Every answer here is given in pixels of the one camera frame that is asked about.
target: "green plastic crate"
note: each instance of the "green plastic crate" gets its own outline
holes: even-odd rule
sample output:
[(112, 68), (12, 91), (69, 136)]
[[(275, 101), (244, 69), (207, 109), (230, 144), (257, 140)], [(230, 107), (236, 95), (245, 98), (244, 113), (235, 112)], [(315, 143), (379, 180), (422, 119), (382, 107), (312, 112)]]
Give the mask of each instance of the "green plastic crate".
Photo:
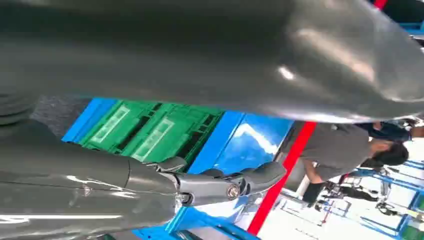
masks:
[(190, 163), (222, 114), (209, 107), (119, 101), (80, 144), (141, 162), (179, 156)]
[(402, 234), (403, 240), (423, 240), (424, 231), (420, 231), (415, 227), (407, 226), (405, 231)]
[(80, 144), (89, 149), (120, 154), (128, 141), (127, 136), (141, 129), (161, 106), (157, 102), (118, 101)]

